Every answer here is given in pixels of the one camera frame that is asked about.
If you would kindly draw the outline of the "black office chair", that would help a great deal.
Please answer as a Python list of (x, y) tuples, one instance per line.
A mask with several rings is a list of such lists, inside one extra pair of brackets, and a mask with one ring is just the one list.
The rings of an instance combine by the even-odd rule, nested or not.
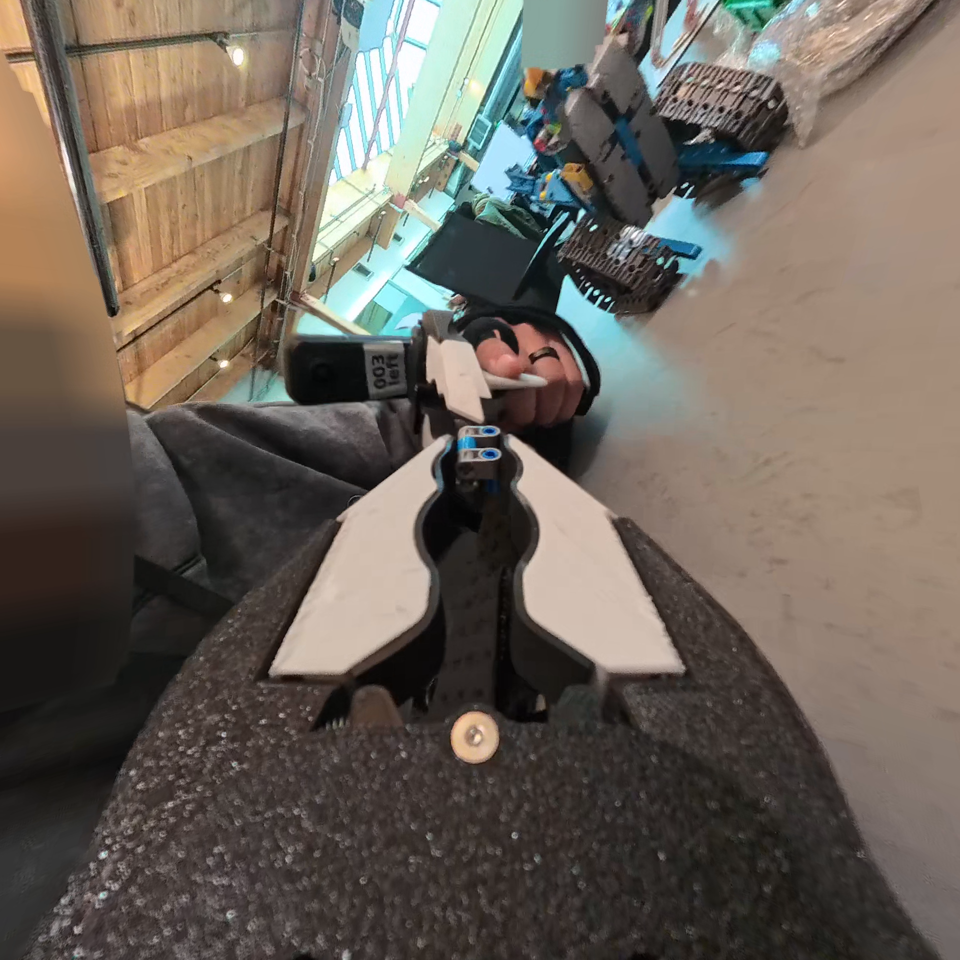
[(569, 222), (561, 214), (535, 241), (454, 211), (406, 269), (472, 305), (555, 313), (566, 277), (558, 253)]

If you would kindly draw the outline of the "person's dark hoodie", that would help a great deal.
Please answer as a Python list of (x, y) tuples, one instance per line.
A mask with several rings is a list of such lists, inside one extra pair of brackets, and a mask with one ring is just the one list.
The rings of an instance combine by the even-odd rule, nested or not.
[(407, 401), (186, 403), (126, 414), (131, 600), (109, 679), (2, 710), (2, 958), (64, 892), (113, 778), (162, 691), (217, 620), (327, 521), (421, 450)]

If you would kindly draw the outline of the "skylight window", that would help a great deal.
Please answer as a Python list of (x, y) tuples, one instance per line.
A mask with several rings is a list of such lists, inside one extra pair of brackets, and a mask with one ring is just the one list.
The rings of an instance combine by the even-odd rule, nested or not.
[(399, 142), (442, 6), (441, 1), (361, 2), (330, 185), (370, 168)]

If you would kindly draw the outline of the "black ceiling beam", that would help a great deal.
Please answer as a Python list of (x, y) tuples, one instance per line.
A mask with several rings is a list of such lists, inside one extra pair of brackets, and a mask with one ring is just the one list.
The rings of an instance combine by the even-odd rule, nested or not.
[(56, 148), (100, 284), (106, 314), (113, 319), (119, 314), (121, 304), (57, 3), (22, 1), (20, 7)]

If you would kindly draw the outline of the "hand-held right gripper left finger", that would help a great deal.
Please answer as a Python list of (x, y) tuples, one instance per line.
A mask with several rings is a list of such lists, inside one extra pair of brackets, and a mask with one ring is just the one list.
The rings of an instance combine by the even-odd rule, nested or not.
[(399, 703), (429, 688), (446, 647), (439, 561), (452, 544), (443, 476), (451, 445), (434, 440), (337, 519), (271, 680), (378, 685)]

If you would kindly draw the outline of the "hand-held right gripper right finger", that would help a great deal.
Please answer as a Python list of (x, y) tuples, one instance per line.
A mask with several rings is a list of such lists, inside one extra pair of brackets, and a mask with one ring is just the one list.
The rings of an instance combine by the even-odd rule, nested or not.
[(510, 520), (520, 549), (512, 578), (509, 651), (546, 703), (571, 687), (681, 677), (686, 665), (622, 536), (618, 517), (519, 438)]

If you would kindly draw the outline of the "clear plastic bag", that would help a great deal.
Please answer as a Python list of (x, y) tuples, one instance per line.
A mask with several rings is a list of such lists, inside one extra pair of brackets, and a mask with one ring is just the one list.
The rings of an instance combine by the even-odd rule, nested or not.
[(749, 70), (773, 78), (798, 147), (810, 142), (822, 102), (868, 72), (932, 1), (792, 1), (758, 34)]

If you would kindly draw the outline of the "person's left hand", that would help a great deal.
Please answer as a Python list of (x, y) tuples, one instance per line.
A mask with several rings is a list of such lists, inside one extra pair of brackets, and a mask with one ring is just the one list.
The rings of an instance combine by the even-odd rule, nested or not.
[(499, 332), (476, 346), (481, 368), (499, 378), (532, 375), (546, 384), (505, 393), (496, 424), (505, 432), (519, 433), (531, 426), (552, 427), (570, 421), (585, 389), (581, 366), (570, 347), (560, 336), (530, 323), (519, 323), (512, 331), (516, 348)]

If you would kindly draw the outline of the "blue tracked toy robot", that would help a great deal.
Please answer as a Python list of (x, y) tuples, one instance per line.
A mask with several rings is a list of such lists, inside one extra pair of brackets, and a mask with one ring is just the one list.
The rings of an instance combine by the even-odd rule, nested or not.
[(578, 220), (558, 262), (581, 295), (617, 316), (649, 314), (701, 247), (647, 230), (657, 202), (717, 196), (766, 173), (786, 130), (774, 78), (718, 64), (674, 66), (653, 98), (624, 34), (588, 65), (527, 67), (524, 135), (545, 197)]

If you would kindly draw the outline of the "dark perforated panel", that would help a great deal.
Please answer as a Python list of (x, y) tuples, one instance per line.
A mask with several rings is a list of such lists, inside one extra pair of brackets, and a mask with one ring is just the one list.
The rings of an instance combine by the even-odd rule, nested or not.
[(461, 534), (440, 564), (445, 649), (434, 706), (442, 716), (480, 707), (520, 720), (529, 711), (511, 650), (517, 559), (506, 513), (487, 504), (478, 530)]

